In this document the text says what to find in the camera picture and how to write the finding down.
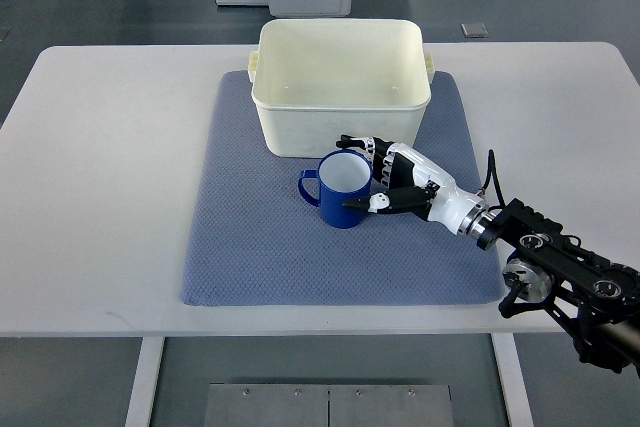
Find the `blue towel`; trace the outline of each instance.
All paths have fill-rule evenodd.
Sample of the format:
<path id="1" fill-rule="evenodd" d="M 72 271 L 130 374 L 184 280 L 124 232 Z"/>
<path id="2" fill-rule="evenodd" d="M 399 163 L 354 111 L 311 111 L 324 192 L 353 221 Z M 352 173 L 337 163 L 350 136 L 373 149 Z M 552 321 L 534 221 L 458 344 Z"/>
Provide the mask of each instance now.
<path id="1" fill-rule="evenodd" d="M 437 72 L 431 90 L 414 147 L 475 191 L 481 184 L 455 81 Z M 372 214 L 348 230 L 325 224 L 297 189 L 300 171 L 318 160 L 267 149 L 246 72 L 222 79 L 210 129 L 185 304 L 477 304 L 502 294 L 496 252 L 441 224 L 413 214 Z"/>

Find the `gray floor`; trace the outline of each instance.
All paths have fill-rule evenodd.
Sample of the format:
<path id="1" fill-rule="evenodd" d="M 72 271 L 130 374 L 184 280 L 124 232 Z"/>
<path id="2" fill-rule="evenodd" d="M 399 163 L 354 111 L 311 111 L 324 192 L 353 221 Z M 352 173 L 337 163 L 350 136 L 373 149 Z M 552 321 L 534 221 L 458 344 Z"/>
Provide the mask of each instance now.
<path id="1" fill-rule="evenodd" d="M 353 0 L 351 16 L 412 20 L 422 29 L 425 42 L 463 42 L 459 24 L 476 21 L 484 22 L 490 34 L 476 40 L 481 42 L 610 42 L 640 79 L 638 4 L 638 0 Z M 9 29 L 0 41 L 0 122 L 9 114 L 38 54 L 49 46 L 257 43 L 269 20 L 267 9 L 216 8 L 215 0 L 0 0 L 0 33 Z M 128 68 L 136 75 L 135 66 Z M 82 79 L 69 79 L 60 86 L 60 95 L 78 82 Z M 448 342 L 454 351 L 460 345 L 450 339 L 438 342 Z M 139 339 L 1 340 L 0 425 L 123 425 L 139 344 Z M 519 335 L 517 344 L 537 427 L 595 426 L 608 419 L 615 425 L 640 425 L 635 408 L 640 381 L 634 372 L 616 376 L 581 365 L 562 334 Z M 331 357 L 318 357 L 319 348 L 341 352 L 341 360 L 333 365 Z M 403 355 L 409 348 L 413 353 Z M 423 363 L 422 355 L 416 354 L 430 349 L 434 347 L 428 336 L 170 341 L 154 424 L 201 425 L 198 409 L 203 399 L 198 389 L 217 379 L 317 378 L 324 366 L 333 370 L 322 376 L 335 380 L 437 376 L 441 371 L 430 370 L 433 362 Z M 202 366 L 208 366 L 210 380 L 198 372 Z M 489 364 L 482 363 L 482 368 L 483 375 L 494 375 Z M 486 418 L 503 425 L 504 419 L 495 413 L 500 408 L 495 391 L 488 395 L 487 408 L 494 417 Z M 480 411 L 477 422 L 470 420 L 475 404 L 473 399 L 469 402 L 456 407 L 461 409 L 457 425 L 484 425 Z"/>

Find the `robotic hand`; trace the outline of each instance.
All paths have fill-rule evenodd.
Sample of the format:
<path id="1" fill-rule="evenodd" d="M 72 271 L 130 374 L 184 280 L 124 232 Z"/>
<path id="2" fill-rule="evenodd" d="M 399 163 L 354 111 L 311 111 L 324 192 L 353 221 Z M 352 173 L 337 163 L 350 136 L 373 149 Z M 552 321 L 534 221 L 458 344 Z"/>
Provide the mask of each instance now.
<path id="1" fill-rule="evenodd" d="M 633 363 L 640 375 L 640 272 L 583 249 L 577 237 L 561 233 L 562 225 L 518 199 L 505 205 L 492 153 L 487 182 L 473 194 L 405 144 L 343 135 L 336 146 L 364 150 L 375 180 L 389 189 L 352 199 L 344 207 L 378 214 L 413 212 L 475 239 L 483 250 L 502 239 L 514 248 L 503 268 L 509 288 L 499 305 L 503 317 L 544 310 L 573 338 L 581 362 L 617 373 Z M 482 197 L 490 174 L 500 202 L 493 208 Z M 577 307 L 577 315 L 567 315 L 556 299 Z"/>

